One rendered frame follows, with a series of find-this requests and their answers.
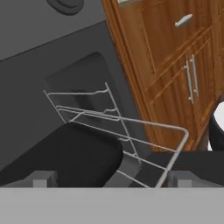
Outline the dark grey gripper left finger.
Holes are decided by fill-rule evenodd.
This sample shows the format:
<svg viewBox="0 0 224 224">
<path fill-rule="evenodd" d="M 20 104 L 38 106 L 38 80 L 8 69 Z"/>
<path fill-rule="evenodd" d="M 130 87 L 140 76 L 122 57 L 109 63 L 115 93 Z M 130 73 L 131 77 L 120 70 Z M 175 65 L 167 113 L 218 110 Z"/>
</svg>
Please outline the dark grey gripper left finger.
<svg viewBox="0 0 224 224">
<path fill-rule="evenodd" d="M 58 174 L 56 171 L 35 171 L 24 179 L 3 185 L 3 188 L 57 187 L 57 178 Z"/>
</svg>

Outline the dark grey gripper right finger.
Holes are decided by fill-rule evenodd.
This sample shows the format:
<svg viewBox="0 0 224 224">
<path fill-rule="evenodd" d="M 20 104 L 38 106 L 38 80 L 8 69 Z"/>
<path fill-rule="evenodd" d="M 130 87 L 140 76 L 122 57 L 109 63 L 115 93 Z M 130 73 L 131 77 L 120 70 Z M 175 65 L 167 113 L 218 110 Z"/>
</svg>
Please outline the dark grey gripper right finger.
<svg viewBox="0 0 224 224">
<path fill-rule="evenodd" d="M 223 185 L 201 179 L 190 171 L 170 171 L 168 173 L 168 186 L 177 188 L 223 187 Z"/>
</svg>

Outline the brown wooden cupboard door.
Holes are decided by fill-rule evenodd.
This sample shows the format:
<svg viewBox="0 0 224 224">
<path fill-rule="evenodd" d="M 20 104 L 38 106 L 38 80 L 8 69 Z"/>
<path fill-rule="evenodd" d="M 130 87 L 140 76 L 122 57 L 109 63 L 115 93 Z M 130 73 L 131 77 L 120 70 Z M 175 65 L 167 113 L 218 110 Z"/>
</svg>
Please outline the brown wooden cupboard door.
<svg viewBox="0 0 224 224">
<path fill-rule="evenodd" d="M 166 64 L 157 71 L 157 76 L 147 87 L 147 102 L 151 120 L 179 126 L 189 131 L 183 151 L 191 151 L 196 142 L 193 104 L 188 100 L 189 88 L 184 69 L 188 60 L 185 47 L 180 48 Z"/>
<path fill-rule="evenodd" d="M 209 121 L 209 115 L 216 102 L 214 74 L 214 46 L 212 28 L 206 29 L 192 44 L 198 76 L 199 96 L 196 101 L 197 131 L 201 135 Z"/>
</svg>

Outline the dark grey oven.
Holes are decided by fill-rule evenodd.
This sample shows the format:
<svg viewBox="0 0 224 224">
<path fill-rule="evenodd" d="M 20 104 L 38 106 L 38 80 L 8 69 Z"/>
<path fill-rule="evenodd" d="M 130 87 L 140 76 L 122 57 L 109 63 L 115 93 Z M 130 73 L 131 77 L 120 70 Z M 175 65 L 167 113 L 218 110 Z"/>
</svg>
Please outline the dark grey oven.
<svg viewBox="0 0 224 224">
<path fill-rule="evenodd" d="M 138 118 L 137 108 L 121 63 L 109 34 L 101 0 L 84 0 L 77 20 L 86 28 L 57 38 L 17 56 L 0 61 L 0 170 L 28 151 L 60 126 L 60 116 L 44 94 L 46 92 L 94 92 L 108 83 L 123 117 Z M 108 94 L 52 95 L 56 105 L 103 111 L 114 107 Z M 77 123 L 125 134 L 120 122 L 82 115 Z M 141 123 L 126 122 L 132 137 L 145 141 Z M 140 158 L 146 159 L 150 148 L 134 141 Z M 153 183 L 151 165 L 139 163 L 130 176 L 118 171 L 127 181 L 110 186 L 140 187 Z"/>
</svg>

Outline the dark round oven knob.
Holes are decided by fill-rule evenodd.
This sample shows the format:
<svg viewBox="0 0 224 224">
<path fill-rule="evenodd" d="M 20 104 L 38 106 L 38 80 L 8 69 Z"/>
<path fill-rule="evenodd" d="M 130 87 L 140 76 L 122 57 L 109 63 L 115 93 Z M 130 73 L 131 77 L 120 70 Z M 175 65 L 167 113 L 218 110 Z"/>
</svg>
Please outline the dark round oven knob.
<svg viewBox="0 0 224 224">
<path fill-rule="evenodd" d="M 84 0 L 46 0 L 47 3 L 58 13 L 73 16 L 84 7 Z"/>
</svg>

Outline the black and white round object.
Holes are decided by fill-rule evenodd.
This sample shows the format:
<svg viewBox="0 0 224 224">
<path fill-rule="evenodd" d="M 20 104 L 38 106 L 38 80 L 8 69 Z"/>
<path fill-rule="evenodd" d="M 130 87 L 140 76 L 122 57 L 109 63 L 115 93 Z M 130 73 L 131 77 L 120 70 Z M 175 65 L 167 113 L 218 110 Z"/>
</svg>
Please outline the black and white round object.
<svg viewBox="0 0 224 224">
<path fill-rule="evenodd" d="M 209 120 L 209 143 L 212 151 L 224 152 L 224 94 L 217 100 L 213 113 Z"/>
</svg>

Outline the brown wooden cabinet run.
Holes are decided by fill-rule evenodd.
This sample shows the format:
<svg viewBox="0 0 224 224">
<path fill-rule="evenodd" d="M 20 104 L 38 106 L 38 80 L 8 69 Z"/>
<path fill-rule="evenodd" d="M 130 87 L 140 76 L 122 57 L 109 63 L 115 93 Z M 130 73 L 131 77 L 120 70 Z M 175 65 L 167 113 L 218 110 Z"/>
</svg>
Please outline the brown wooden cabinet run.
<svg viewBox="0 0 224 224">
<path fill-rule="evenodd" d="M 147 94 L 141 75 L 142 72 L 149 72 L 150 68 L 145 56 L 144 44 L 137 25 L 135 13 L 136 4 L 140 3 L 140 1 L 142 0 L 101 0 L 107 17 L 108 28 L 115 42 L 115 47 L 122 62 L 122 67 L 128 80 L 131 93 L 134 95 L 137 110 L 144 120 L 153 122 L 151 120 L 151 110 L 149 109 Z M 211 3 L 214 74 L 217 76 L 215 79 L 216 102 L 213 106 L 214 109 L 219 96 L 224 94 L 224 0 L 211 0 Z M 193 92 L 194 78 L 190 62 L 191 55 L 192 54 L 188 56 L 188 60 Z M 197 131 L 195 108 L 196 101 L 194 100 L 194 128 L 197 133 L 197 138 L 192 150 L 189 151 L 200 151 L 203 149 L 209 123 L 209 121 L 206 123 L 202 134 L 199 135 Z M 184 136 L 183 131 L 177 131 L 175 129 L 165 129 L 150 125 L 145 125 L 144 129 L 151 143 L 171 149 L 177 148 L 180 140 Z M 152 149 L 154 151 L 164 151 L 155 146 L 152 146 Z"/>
</svg>

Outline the brown wooden drawer front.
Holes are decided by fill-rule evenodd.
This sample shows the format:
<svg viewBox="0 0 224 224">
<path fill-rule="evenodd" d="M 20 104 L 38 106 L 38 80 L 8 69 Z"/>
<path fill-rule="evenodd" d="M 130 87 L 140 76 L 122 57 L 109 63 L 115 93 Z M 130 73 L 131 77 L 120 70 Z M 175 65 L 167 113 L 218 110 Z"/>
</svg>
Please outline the brown wooden drawer front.
<svg viewBox="0 0 224 224">
<path fill-rule="evenodd" d="M 193 42 L 212 27 L 211 0 L 142 0 L 135 13 L 150 68 L 141 73 L 145 90 L 180 48 L 185 47 L 189 56 Z M 174 24 L 187 14 L 192 19 L 176 28 Z"/>
</svg>

